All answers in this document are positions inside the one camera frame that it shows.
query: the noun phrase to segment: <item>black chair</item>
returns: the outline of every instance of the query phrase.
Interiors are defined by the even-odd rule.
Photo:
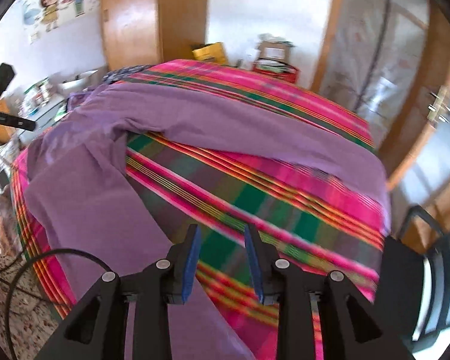
[[[401,242],[416,216],[439,235],[425,255]],[[423,297],[422,305],[424,278],[431,284],[431,291],[428,297]],[[421,206],[408,210],[397,239],[385,239],[374,305],[380,318],[401,337],[411,352],[432,346],[439,333],[450,327],[450,233],[444,234],[437,221]]]

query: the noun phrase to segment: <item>striped blanket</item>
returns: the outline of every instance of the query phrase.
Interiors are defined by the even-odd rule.
[[[234,68],[173,61],[125,81],[186,88],[246,102],[310,123],[369,150],[365,121],[297,86]],[[258,359],[274,359],[278,309],[258,304],[243,248],[245,223],[304,270],[345,272],[373,299],[383,249],[383,208],[319,169],[244,154],[205,150],[156,133],[131,135],[127,178],[172,242],[200,223],[203,245],[197,278],[231,327]],[[43,227],[26,209],[26,152],[12,175],[14,204],[27,257],[49,249]],[[74,304],[58,261],[35,271],[51,299]],[[70,309],[56,306],[64,318]],[[313,316],[317,358],[323,358],[318,313]]]

